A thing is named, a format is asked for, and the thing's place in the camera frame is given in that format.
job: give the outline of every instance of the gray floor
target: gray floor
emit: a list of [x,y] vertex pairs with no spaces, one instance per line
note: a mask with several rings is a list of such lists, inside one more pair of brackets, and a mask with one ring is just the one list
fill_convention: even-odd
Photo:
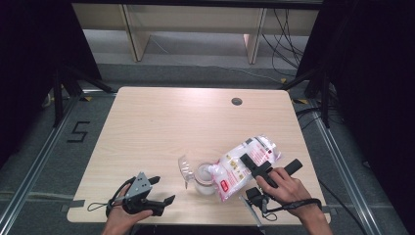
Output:
[[[120,31],[86,30],[104,82],[117,89],[123,85],[182,86],[276,89],[281,75],[272,67],[272,51],[261,40],[258,57],[249,65],[242,35],[158,32],[152,36],[143,61],[134,63],[127,46],[126,35]],[[301,50],[306,37],[293,37],[293,43]],[[285,52],[294,62],[291,53]],[[275,60],[278,71],[295,74],[295,68],[282,60]],[[303,97],[302,83],[290,90],[293,99]],[[95,87],[82,83],[85,90]],[[62,133],[51,150],[41,173],[30,189],[9,234],[99,234],[103,224],[70,223],[66,219],[67,205],[74,195],[89,157],[105,122],[114,96],[94,95],[92,100],[75,103]],[[308,104],[294,104],[296,111],[310,108]],[[303,136],[312,158],[317,176],[358,218],[355,205],[333,161],[320,129],[319,119],[308,114],[299,120]],[[42,150],[43,143],[53,131],[54,109],[47,107],[37,117],[28,132],[21,149],[13,155],[0,171],[0,210],[4,210],[19,190],[30,166]],[[81,143],[72,134],[78,121],[87,131]],[[342,116],[330,111],[331,132],[352,172],[360,193],[367,201],[382,234],[407,234],[388,198],[370,168],[362,165],[364,157],[355,145]],[[323,188],[326,202],[331,209],[331,227],[335,234],[362,234],[357,223],[335,197]],[[300,226],[268,227],[266,234],[306,234]]]

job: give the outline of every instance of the wooden table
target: wooden table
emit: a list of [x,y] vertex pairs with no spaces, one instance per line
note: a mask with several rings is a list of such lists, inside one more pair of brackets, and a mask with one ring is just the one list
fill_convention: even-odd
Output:
[[[233,98],[240,98],[242,105],[232,104]],[[71,208],[68,220],[105,222],[105,208],[87,211],[87,207],[106,203],[125,180],[143,171],[149,178],[161,177],[149,200],[162,201],[176,195],[162,216],[151,216],[143,223],[256,225],[238,198],[246,197],[245,190],[256,186],[254,180],[222,203],[215,195],[198,194],[193,185],[186,190],[178,159],[186,155],[194,166],[213,163],[260,134],[275,142],[283,153],[274,166],[285,166],[293,159],[302,162],[302,169],[293,177],[300,178],[310,194],[325,205],[286,91],[123,87],[116,95],[74,197],[85,200],[85,205]],[[278,205],[268,206],[271,209]],[[300,224],[286,211],[278,212],[277,221],[260,220],[263,225]]]

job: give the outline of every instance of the round hole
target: round hole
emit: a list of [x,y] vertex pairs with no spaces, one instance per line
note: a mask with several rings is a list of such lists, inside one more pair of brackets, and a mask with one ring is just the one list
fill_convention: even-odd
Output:
[[240,98],[233,98],[232,99],[232,104],[234,104],[236,106],[240,106],[240,105],[242,105],[242,100]]

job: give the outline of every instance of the hand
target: hand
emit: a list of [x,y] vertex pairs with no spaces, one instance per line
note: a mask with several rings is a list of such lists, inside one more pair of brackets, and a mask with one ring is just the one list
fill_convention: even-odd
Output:
[[[119,192],[119,196],[124,196],[130,185],[126,185]],[[121,203],[113,205],[113,209],[108,215],[103,235],[122,235],[128,231],[135,223],[143,220],[153,214],[153,211],[140,211],[135,214],[129,214],[122,208]]]
[[[261,176],[256,177],[256,182],[279,204],[285,205],[311,198],[301,181],[291,177],[283,168],[274,168],[269,172],[269,177],[277,183],[278,188],[269,185]],[[288,212],[300,219],[309,234],[332,234],[324,213],[316,205],[305,205]]]

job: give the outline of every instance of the plastic bag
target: plastic bag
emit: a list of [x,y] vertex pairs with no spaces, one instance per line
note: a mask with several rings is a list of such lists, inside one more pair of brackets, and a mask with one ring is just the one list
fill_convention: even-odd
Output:
[[208,168],[222,202],[243,188],[253,177],[240,158],[247,154],[256,165],[275,163],[281,158],[276,145],[264,135],[249,138]]

